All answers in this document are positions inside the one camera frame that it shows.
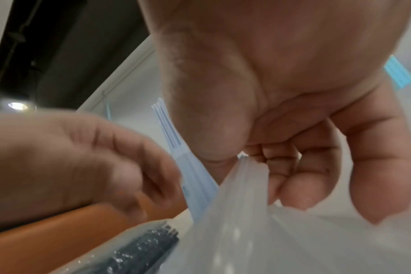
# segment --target ceiling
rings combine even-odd
[[[0,100],[76,109],[147,36],[136,1],[14,0]]]

